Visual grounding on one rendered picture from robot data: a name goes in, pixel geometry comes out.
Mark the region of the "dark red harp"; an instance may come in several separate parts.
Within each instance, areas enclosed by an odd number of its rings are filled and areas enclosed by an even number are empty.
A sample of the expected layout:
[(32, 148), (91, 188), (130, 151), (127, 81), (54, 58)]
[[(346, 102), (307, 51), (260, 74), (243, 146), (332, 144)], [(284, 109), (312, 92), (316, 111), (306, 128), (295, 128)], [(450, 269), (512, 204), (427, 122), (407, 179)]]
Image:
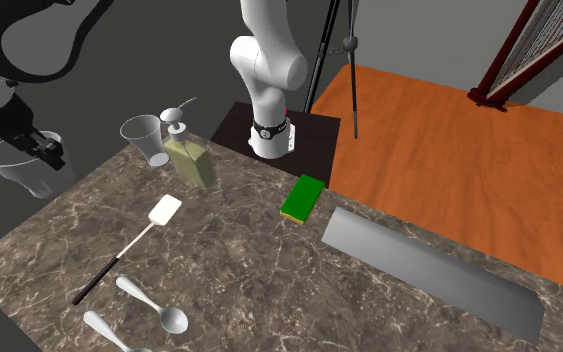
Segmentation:
[(528, 0), (479, 85), (478, 106), (529, 104), (563, 77), (563, 0)]

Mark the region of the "silver spoon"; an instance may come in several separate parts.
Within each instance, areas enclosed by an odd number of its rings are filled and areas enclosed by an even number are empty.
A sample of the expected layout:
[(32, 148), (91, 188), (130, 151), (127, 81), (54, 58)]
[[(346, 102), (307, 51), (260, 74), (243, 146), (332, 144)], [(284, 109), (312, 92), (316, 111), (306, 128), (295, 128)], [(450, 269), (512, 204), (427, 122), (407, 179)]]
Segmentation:
[(130, 348), (110, 328), (110, 326), (94, 311), (87, 311), (83, 315), (84, 322), (97, 333), (118, 346), (122, 352), (153, 352), (145, 347)]
[(162, 307), (149, 298), (136, 284), (128, 278), (121, 276), (116, 279), (116, 285), (135, 297), (136, 299), (148, 304), (160, 317), (161, 326), (171, 334), (182, 334), (189, 327), (189, 320), (186, 314), (176, 307)]

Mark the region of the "green yellow sponge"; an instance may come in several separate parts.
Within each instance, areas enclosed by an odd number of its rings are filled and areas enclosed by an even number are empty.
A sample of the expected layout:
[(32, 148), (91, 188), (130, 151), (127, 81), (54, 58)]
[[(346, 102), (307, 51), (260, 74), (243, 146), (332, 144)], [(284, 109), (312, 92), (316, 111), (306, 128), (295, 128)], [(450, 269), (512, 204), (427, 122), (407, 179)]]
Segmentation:
[(279, 213), (303, 225), (324, 187), (325, 183), (323, 181), (302, 174), (280, 207)]

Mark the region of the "dark robot stand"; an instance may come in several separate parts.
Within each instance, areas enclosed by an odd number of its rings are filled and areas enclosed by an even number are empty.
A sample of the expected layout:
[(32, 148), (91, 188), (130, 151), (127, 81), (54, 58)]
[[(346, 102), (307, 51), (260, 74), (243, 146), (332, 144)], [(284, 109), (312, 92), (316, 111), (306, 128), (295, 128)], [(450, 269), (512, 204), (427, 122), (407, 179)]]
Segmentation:
[(328, 187), (341, 120), (293, 110), (288, 117), (296, 128), (295, 150), (278, 159), (261, 158), (248, 144), (253, 112), (247, 103), (231, 107), (211, 141), (297, 177), (306, 174)]

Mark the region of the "small clear glass cup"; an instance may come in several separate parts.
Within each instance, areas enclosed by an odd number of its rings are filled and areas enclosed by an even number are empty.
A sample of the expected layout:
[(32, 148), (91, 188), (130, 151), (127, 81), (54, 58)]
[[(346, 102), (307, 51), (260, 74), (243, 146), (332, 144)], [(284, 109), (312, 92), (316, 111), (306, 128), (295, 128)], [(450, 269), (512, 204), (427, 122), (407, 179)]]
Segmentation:
[(161, 137), (161, 121), (155, 115), (144, 114), (126, 120), (120, 127), (120, 135), (135, 146), (151, 167), (169, 162)]

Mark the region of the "large clear glass cup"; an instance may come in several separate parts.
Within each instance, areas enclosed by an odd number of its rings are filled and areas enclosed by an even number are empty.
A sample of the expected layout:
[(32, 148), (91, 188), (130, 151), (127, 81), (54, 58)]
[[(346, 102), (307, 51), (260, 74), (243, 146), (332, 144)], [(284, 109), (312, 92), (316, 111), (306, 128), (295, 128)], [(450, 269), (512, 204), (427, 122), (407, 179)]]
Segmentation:
[(62, 137), (52, 131), (42, 131), (48, 138), (58, 141), (64, 150), (65, 165), (55, 170), (43, 160), (19, 151), (5, 141), (0, 141), (0, 176), (26, 188), (35, 198), (49, 199), (66, 191), (76, 182)]

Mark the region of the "black tripod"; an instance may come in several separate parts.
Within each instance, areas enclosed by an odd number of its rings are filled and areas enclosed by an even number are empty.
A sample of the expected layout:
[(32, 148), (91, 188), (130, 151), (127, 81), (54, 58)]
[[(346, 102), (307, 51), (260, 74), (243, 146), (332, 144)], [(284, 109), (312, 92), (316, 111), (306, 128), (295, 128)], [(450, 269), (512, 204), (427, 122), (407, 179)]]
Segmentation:
[(310, 113), (314, 104), (315, 94), (320, 81), (323, 64), (327, 56), (346, 54), (350, 64), (351, 93), (352, 93), (352, 117), (353, 135), (358, 138), (358, 106), (357, 106), (357, 87), (356, 87), (356, 49), (358, 38), (355, 36), (356, 11), (359, 0), (347, 0), (348, 8), (348, 36), (342, 40), (341, 49), (331, 49), (330, 40), (333, 33), (335, 21), (342, 0), (330, 0), (322, 36), (318, 45), (317, 55), (313, 72), (310, 78), (307, 96), (303, 108), (304, 113)]

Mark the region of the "olive soap dispenser bottle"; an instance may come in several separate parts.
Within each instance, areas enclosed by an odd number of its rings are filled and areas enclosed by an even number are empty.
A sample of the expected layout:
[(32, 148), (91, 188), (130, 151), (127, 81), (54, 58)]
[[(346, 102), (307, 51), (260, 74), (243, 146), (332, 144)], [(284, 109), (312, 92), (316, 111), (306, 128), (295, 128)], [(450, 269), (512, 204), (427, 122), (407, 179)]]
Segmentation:
[(189, 131), (183, 121), (183, 108), (196, 100), (192, 97), (178, 107), (165, 109), (160, 120), (167, 124), (169, 138), (164, 143), (172, 165), (179, 176), (202, 187), (210, 187), (215, 174), (208, 150), (189, 139)]

